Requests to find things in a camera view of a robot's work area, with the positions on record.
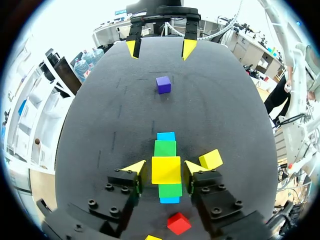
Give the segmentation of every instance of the white shelf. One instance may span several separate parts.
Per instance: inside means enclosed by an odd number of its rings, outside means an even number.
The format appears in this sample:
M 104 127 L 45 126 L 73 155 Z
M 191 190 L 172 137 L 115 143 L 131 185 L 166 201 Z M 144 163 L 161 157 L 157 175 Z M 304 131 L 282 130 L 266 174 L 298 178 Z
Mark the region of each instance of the white shelf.
M 35 149 L 33 144 L 33 140 L 35 138 L 40 139 L 41 144 L 45 145 L 51 150 L 50 164 L 45 165 L 45 167 L 48 168 L 48 173 L 50 174 L 55 173 L 55 162 L 58 142 L 67 113 L 69 111 L 73 99 L 74 97 L 70 96 L 61 100 L 61 103 L 63 103 L 64 108 L 61 112 L 61 117 L 59 118 L 52 118 L 44 113 L 38 121 L 36 131 L 32 139 L 32 145 L 30 146 L 32 150 Z
M 9 130 L 10 128 L 12 127 L 11 124 L 12 124 L 12 121 L 13 119 L 15 120 L 19 120 L 19 118 L 13 118 L 13 116 L 17 117 L 16 114 L 18 114 L 18 111 L 17 110 L 17 107 L 20 108 L 20 104 L 17 104 L 18 102 L 19 103 L 22 103 L 25 99 L 25 97 L 27 97 L 27 94 L 26 96 L 23 96 L 22 95 L 22 92 L 25 90 L 26 86 L 29 85 L 30 83 L 30 80 L 32 79 L 31 76 L 34 74 L 35 70 L 37 69 L 37 65 L 34 65 L 33 68 L 30 70 L 30 72 L 27 74 L 27 76 L 24 78 L 21 86 L 19 87 L 18 91 L 16 92 L 15 96 L 13 97 L 12 99 L 12 102 L 10 104 L 10 114 L 9 114 L 9 117 L 8 117 L 8 120 L 7 120 L 7 123 L 5 125 L 5 129 L 6 129 L 6 133 L 4 135 L 4 141 L 3 141 L 3 146 L 4 146 L 4 151 L 7 151 L 7 145 L 8 145 L 8 137 L 9 137 Z
M 8 111 L 10 109 L 10 113 L 8 116 L 7 124 L 5 126 L 5 135 L 4 135 L 4 142 L 3 142 L 3 153 L 6 158 L 10 159 L 11 161 L 14 161 L 17 164 L 24 164 L 29 169 L 33 169 L 39 172 L 48 173 L 48 174 L 55 174 L 55 160 L 56 160 L 56 152 L 58 148 L 58 142 L 61 134 L 61 130 L 65 121 L 65 118 L 67 116 L 67 113 L 69 111 L 69 107 L 75 98 L 75 95 L 69 90 L 69 88 L 66 86 L 66 84 L 62 81 L 62 79 L 59 77 L 57 72 L 54 70 L 54 68 L 51 66 L 49 60 L 45 55 L 42 56 L 43 59 L 37 58 L 40 63 L 41 61 L 44 62 L 44 64 L 48 67 L 49 71 L 54 76 L 54 81 L 50 83 L 44 76 L 40 78 L 40 74 L 37 74 L 36 69 L 38 68 L 38 65 L 34 65 L 33 68 L 29 71 L 27 76 L 24 78 L 24 81 L 20 83 L 19 89 L 16 91 L 15 96 L 13 97 L 11 102 L 8 102 L 8 105 L 6 106 L 6 110 Z M 43 90 L 39 91 L 38 96 L 40 99 L 42 99 L 40 102 L 37 101 L 35 104 L 34 101 L 37 99 L 36 97 L 32 97 L 30 95 L 33 86 L 35 85 L 36 80 L 39 79 L 43 82 L 44 86 L 42 86 Z M 63 108 L 61 109 L 62 112 L 60 112 L 61 117 L 59 118 L 52 118 L 49 115 L 47 115 L 44 112 L 44 109 L 46 107 L 46 104 L 48 103 L 48 99 L 51 95 L 51 93 L 55 92 L 55 87 L 57 87 L 60 90 L 63 90 L 65 93 L 69 94 L 70 97 L 64 98 L 61 100 L 63 102 Z M 18 109 L 22 105 L 23 101 L 27 99 L 27 97 L 32 97 L 31 102 L 34 105 L 35 109 L 33 110 L 35 113 L 32 113 L 30 116 L 34 116 L 32 118 L 33 124 L 30 124 L 31 128 L 27 128 L 22 124 L 19 124 L 20 122 L 20 115 L 18 113 Z M 25 147 L 26 147 L 26 154 L 22 157 L 18 154 L 15 154 L 15 152 L 11 153 L 8 151 L 8 148 L 12 147 L 13 141 L 14 141 L 14 135 L 16 132 L 16 129 L 20 128 L 28 137 L 25 141 Z M 34 146 L 34 140 L 35 138 L 39 138 L 41 142 L 43 142 L 43 146 L 48 147 L 49 149 L 46 149 L 47 158 L 39 159 L 37 158 L 37 152 Z
M 37 114 L 36 114 L 34 122 L 33 122 L 33 127 L 30 131 L 30 134 L 29 134 L 30 139 L 29 139 L 28 155 L 27 155 L 28 160 L 31 160 L 32 147 L 33 147 L 33 143 L 35 140 L 35 133 L 36 133 L 37 125 L 40 120 L 40 116 L 41 116 L 41 114 L 43 114 L 43 110 L 45 108 L 45 105 L 46 105 L 52 91 L 54 90 L 57 82 L 58 82 L 58 80 L 55 79 L 51 84 L 48 85 L 48 88 L 45 89 L 45 91 L 46 91 L 45 98 L 39 103 L 39 106 L 37 108 Z

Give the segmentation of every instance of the wooden floor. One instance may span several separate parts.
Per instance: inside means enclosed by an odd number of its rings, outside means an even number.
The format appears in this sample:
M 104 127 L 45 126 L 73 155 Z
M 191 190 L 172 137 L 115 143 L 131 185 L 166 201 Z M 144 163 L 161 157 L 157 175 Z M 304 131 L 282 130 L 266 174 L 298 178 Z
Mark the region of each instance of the wooden floor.
M 260 88 L 257 88 L 257 91 L 259 92 L 261 100 L 264 102 L 269 96 L 269 93 Z M 271 115 L 277 116 L 281 111 L 283 105 L 276 107 L 271 112 Z M 32 190 L 34 201 L 36 202 L 39 199 L 44 199 L 44 201 L 49 206 L 49 208 L 51 208 L 52 210 L 56 209 L 57 202 L 56 202 L 56 189 L 55 189 L 55 175 L 30 170 L 30 182 L 31 182 L 31 190 Z M 294 194 L 295 192 L 291 190 L 284 190 L 279 192 L 276 195 L 275 206 L 278 206 L 278 205 L 283 206 L 288 199 L 294 200 L 294 198 L 297 197 L 297 196 L 294 197 Z M 42 222 L 44 219 L 44 216 L 39 211 L 38 208 L 37 210 L 38 210 L 40 221 Z
M 30 169 L 30 183 L 34 202 L 43 199 L 51 210 L 57 208 L 55 175 Z M 38 207 L 36 207 L 36 210 L 38 212 L 39 220 L 42 222 L 45 219 L 45 216 Z

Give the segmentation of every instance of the white wall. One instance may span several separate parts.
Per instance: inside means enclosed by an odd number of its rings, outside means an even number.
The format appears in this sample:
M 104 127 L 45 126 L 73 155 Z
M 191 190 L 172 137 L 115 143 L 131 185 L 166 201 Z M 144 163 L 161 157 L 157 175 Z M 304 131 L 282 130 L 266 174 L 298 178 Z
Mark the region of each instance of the white wall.
M 297 17 L 291 18 L 290 7 L 283 4 L 282 0 L 271 0 L 271 3 L 276 5 L 281 16 L 290 22 L 294 30 L 298 32 L 302 42 L 310 43 L 303 31 L 296 25 Z M 216 21 L 218 16 L 233 18 L 238 11 L 239 4 L 240 0 L 184 0 L 185 7 L 197 8 L 202 19 L 211 21 Z M 258 0 L 243 0 L 237 21 L 240 24 L 247 23 L 255 32 L 261 31 L 262 34 L 265 34 L 268 46 L 271 48 L 282 49 L 270 19 Z
M 50 48 L 68 62 L 84 49 L 95 47 L 93 30 L 114 19 L 115 11 L 137 0 L 48 0 L 26 24 L 34 48 L 44 54 Z

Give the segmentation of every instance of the bolt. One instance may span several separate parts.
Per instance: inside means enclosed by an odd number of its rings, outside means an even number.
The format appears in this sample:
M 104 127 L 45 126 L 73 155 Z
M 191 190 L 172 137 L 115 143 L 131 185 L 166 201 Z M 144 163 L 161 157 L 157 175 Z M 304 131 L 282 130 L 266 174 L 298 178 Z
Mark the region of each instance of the bolt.
M 75 230 L 76 232 L 81 233 L 81 232 L 83 231 L 81 224 L 76 224 L 74 230 Z
M 107 184 L 105 185 L 105 189 L 107 189 L 108 191 L 112 191 L 112 190 L 114 189 L 114 186 L 112 186 L 111 183 L 107 183 Z
M 109 212 L 110 212 L 110 214 L 111 214 L 112 216 L 117 216 L 118 213 L 119 213 L 119 210 L 118 210 L 118 208 L 117 208 L 116 206 L 113 206 L 113 207 L 111 207 L 111 208 L 109 209 Z
M 218 186 L 218 188 L 219 188 L 220 190 L 226 190 L 226 187 L 225 187 L 224 184 L 220 184 L 220 185 Z
M 222 213 L 222 210 L 219 207 L 215 207 L 215 208 L 211 209 L 211 214 L 212 215 L 218 215 L 220 213 Z
M 203 188 L 201 188 L 201 193 L 203 193 L 203 194 L 207 194 L 207 193 L 209 193 L 210 192 L 210 188 L 208 188 L 208 187 L 203 187 Z
M 122 192 L 123 194 L 128 194 L 130 191 L 129 191 L 129 188 L 128 188 L 127 186 L 123 186 L 123 187 L 121 188 L 121 192 Z
M 234 205 L 236 205 L 237 207 L 242 207 L 243 203 L 241 200 L 237 200 L 235 201 Z
M 88 204 L 89 204 L 89 207 L 90 208 L 93 208 L 93 207 L 96 207 L 97 206 L 97 202 L 94 200 L 94 199 L 90 199 L 88 201 Z

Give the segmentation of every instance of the water bottle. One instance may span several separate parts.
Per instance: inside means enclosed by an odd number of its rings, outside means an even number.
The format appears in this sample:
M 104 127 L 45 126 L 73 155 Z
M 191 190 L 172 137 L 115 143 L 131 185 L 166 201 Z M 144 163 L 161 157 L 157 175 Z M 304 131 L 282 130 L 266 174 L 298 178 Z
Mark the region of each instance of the water bottle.
M 104 56 L 104 51 L 100 48 L 92 48 L 93 53 L 95 55 L 95 58 L 97 59 L 97 62 Z
M 83 50 L 83 56 L 82 59 L 86 61 L 86 63 L 89 65 L 90 70 L 94 68 L 94 62 L 95 62 L 95 55 L 92 52 L 87 52 L 87 50 Z
M 75 59 L 73 70 L 82 83 L 90 73 L 90 68 L 87 62 L 85 60 L 79 60 L 78 58 Z

